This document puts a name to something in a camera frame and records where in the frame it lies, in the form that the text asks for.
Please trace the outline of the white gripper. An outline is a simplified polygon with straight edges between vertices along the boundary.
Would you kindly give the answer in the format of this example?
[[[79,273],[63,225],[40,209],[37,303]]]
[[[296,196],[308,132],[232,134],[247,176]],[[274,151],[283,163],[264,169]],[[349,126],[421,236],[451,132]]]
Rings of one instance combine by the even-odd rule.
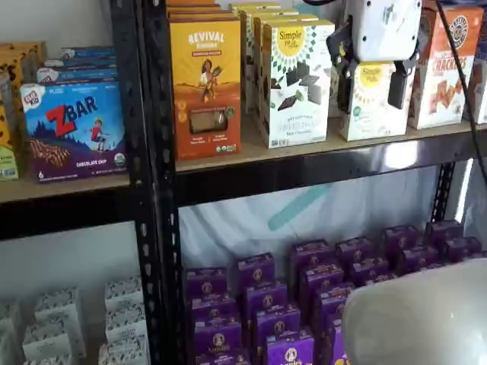
[[[358,63],[393,62],[388,103],[402,109],[409,76],[418,56],[422,3],[414,0],[347,1],[344,22],[326,40],[339,76],[338,107],[351,111],[352,81]]]

